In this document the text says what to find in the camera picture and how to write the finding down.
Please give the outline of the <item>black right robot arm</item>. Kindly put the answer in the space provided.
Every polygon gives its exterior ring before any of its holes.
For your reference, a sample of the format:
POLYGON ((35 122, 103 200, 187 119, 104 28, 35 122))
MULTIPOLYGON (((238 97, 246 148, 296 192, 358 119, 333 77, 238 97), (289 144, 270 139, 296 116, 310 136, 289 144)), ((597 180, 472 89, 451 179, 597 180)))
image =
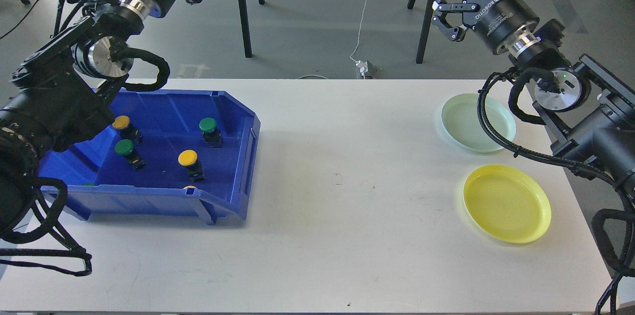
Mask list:
POLYGON ((601 209, 591 222, 601 256, 615 273, 595 313, 609 304, 609 312, 616 314, 619 283, 634 276, 634 91, 589 55, 570 62, 559 49, 563 24, 551 19, 539 25, 539 17, 523 0, 428 0, 426 9, 418 63, 431 25, 452 42, 463 41, 471 30, 492 54, 509 55, 510 69, 492 73, 478 91, 476 116, 489 139, 515 157, 601 179, 621 199, 621 210, 601 209), (551 154, 521 147, 492 125, 487 97, 504 80, 512 84, 509 111, 557 136, 551 154))

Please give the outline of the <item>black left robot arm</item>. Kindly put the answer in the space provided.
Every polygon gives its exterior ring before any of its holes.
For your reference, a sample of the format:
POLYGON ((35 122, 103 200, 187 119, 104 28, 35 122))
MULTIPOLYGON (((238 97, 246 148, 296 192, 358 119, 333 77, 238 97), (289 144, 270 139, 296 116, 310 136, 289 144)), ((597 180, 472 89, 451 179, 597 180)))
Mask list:
POLYGON ((175 1, 74 0, 66 21, 57 16, 50 42, 13 74, 20 92, 1 110, 1 238, 20 245, 50 235, 62 249, 3 248, 2 264, 39 267, 13 256, 77 258, 83 270, 44 268, 91 274, 91 254, 59 223, 67 186, 39 176, 39 164, 47 152, 68 150, 111 125, 110 104, 121 89, 150 92, 165 86, 168 63, 129 47, 127 39, 141 33, 147 17, 165 17, 175 1))

